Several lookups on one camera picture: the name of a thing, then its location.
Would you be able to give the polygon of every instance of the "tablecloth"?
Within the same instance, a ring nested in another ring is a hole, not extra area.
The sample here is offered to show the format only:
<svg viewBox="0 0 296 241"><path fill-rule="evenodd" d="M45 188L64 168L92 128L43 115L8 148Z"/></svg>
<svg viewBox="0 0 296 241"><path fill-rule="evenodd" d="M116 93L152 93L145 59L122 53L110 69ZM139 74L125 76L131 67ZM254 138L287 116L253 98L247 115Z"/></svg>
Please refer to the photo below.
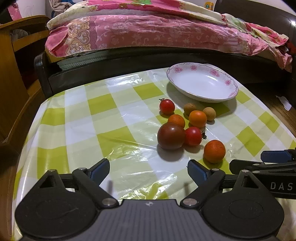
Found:
<svg viewBox="0 0 296 241"><path fill-rule="evenodd" d="M48 169L70 173L108 158L110 174L101 187L118 200L171 198L179 202L197 187L187 174L190 159L230 174L232 159L260 161L264 150L296 147L287 127L239 82L236 98L208 104L181 94L168 81L166 70L97 81L56 94L41 104L20 156L13 213ZM217 118L206 125L207 139L200 146L173 152L157 146L157 131L167 122L159 111L161 98L175 103L175 114L183 115L188 102L199 110L208 106L216 110ZM204 145L213 139L226 147L221 164L202 159ZM296 205L293 208L292 200L280 201L286 217L278 236L291 240L296 238ZM16 225L13 230L14 239L19 239Z"/></svg>

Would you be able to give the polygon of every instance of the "black circular housing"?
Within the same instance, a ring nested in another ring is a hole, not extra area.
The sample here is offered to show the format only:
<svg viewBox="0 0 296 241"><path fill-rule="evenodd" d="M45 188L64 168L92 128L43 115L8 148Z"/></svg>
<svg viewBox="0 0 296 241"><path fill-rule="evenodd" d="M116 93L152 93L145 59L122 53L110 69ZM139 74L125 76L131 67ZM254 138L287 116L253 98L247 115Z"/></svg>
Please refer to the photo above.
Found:
<svg viewBox="0 0 296 241"><path fill-rule="evenodd" d="M86 229L96 208L86 196L65 189L41 188L17 206L15 219L22 234L42 239L61 239Z"/></svg>
<svg viewBox="0 0 296 241"><path fill-rule="evenodd" d="M206 221L218 232L239 239L274 235L284 211L273 197L226 192L210 198L203 207Z"/></svg>

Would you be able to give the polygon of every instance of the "red cherry tomato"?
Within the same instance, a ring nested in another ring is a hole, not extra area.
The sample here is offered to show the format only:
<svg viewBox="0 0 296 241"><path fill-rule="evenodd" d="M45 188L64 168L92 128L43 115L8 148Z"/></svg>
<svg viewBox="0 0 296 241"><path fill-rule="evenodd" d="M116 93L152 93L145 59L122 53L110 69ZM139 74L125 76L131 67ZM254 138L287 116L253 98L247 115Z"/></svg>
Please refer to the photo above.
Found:
<svg viewBox="0 0 296 241"><path fill-rule="evenodd" d="M175 104L169 99L160 99L159 109L165 115L169 115L175 111Z"/></svg>
<svg viewBox="0 0 296 241"><path fill-rule="evenodd" d="M205 132L197 127L192 126L185 130L185 143L189 146L198 146L206 138Z"/></svg>

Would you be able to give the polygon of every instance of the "floral bowl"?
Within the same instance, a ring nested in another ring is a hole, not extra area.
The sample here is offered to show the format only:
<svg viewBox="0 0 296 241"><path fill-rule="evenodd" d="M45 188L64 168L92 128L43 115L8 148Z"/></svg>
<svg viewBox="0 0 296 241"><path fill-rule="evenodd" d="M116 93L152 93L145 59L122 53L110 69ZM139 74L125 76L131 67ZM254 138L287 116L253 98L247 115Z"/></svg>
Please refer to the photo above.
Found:
<svg viewBox="0 0 296 241"><path fill-rule="evenodd" d="M207 103L219 103L236 97L236 80L208 64L180 63L167 71L169 81L184 95Z"/></svg>

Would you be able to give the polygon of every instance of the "bowl rim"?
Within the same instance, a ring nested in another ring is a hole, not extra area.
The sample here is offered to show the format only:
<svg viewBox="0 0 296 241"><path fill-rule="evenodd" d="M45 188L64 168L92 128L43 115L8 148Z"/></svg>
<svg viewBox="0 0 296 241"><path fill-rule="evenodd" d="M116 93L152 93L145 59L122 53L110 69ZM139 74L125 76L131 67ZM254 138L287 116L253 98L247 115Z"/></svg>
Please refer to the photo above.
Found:
<svg viewBox="0 0 296 241"><path fill-rule="evenodd" d="M180 87L178 87L178 86L176 86L176 85L174 84L174 82L171 80L171 78L170 78L169 75L168 75L169 70L173 69L174 66L179 65L179 64L198 64L198 65L203 65L203 66L205 66L205 67L207 67L207 68L209 68L209 69L215 69L215 70L219 71L220 73L223 73L223 74L227 75L227 77L229 77L229 78L230 78L231 80L233 80L233 82L234 82L234 85L235 85L235 87L236 87L236 90L235 90L236 94L235 94L234 96L229 97L229 98L226 98L226 99L213 99L213 98L207 98L207 97L202 97L202 96L199 96L199 95L195 95L195 94L192 94L192 93L190 93L190 92L187 92L187 91L181 89ZM237 80L236 80L235 78L231 77L231 76L230 76L229 74L227 74L225 71L221 71L221 70L218 69L218 67L216 67L216 66L211 66L211 67L210 67L210 66L208 66L208 65L206 65L206 64L200 64L200 63L194 63L194 62L182 62L182 63L174 64L174 65L172 65L171 67L169 67L169 68L167 69L166 75L167 75L168 80L171 82L171 84L172 84L173 86L175 86L177 89L180 89L180 90L186 92L187 94L190 94L190 95L193 95L193 96L196 96L196 97L202 98L202 99L206 99L206 100L226 101L226 100L230 100L230 99L235 98L235 97L237 96L238 92L239 92L239 88L238 88L238 86L237 86L237 84L236 84L236 81L237 81Z"/></svg>

